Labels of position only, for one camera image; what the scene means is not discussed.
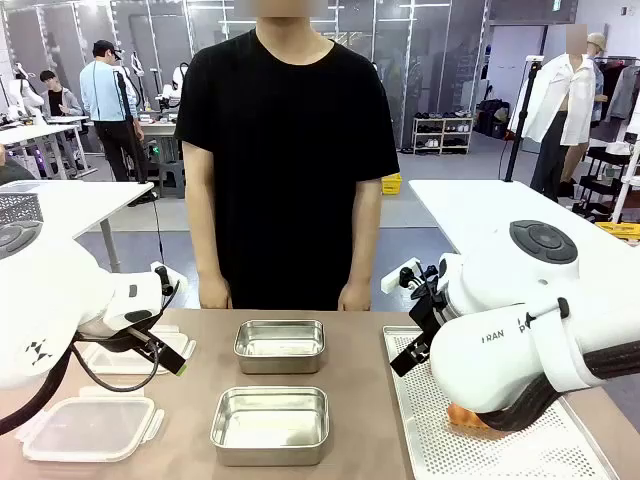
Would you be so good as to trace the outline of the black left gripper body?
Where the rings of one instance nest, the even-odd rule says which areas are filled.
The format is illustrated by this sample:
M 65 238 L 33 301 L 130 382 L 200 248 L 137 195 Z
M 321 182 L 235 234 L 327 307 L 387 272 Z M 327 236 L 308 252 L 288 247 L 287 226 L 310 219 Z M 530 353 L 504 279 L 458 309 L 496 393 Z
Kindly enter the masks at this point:
M 81 343 L 95 343 L 112 353 L 134 351 L 147 361 L 158 361 L 164 343 L 151 331 L 158 320 L 157 317 L 142 320 L 116 331 L 107 336 L 76 332 L 74 341 Z

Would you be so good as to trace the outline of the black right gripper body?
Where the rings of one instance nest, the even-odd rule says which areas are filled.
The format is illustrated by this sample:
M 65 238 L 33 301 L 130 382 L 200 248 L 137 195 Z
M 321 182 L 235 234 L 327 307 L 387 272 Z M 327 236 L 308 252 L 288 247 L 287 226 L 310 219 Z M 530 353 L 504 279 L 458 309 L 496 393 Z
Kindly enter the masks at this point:
M 441 326 L 449 319 L 445 313 L 448 300 L 445 293 L 437 289 L 438 278 L 433 277 L 417 287 L 410 295 L 416 303 L 409 311 L 413 322 L 421 329 L 422 333 L 417 337 L 417 344 L 430 347 Z

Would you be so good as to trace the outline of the person's right hand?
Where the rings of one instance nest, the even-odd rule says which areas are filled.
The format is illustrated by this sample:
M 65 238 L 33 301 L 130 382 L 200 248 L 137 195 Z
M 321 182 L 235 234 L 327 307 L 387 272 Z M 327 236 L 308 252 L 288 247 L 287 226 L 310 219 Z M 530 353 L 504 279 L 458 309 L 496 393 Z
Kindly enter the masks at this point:
M 202 309 L 231 309 L 232 297 L 223 277 L 211 276 L 199 279 L 199 303 Z

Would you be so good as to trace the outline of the person's left hand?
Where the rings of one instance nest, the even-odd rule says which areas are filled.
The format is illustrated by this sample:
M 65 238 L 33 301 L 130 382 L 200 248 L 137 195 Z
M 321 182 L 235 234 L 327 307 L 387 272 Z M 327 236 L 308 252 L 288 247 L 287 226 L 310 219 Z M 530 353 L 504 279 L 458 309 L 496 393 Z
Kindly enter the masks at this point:
M 339 311 L 369 311 L 371 309 L 371 287 L 368 282 L 349 281 L 342 289 L 339 300 Z

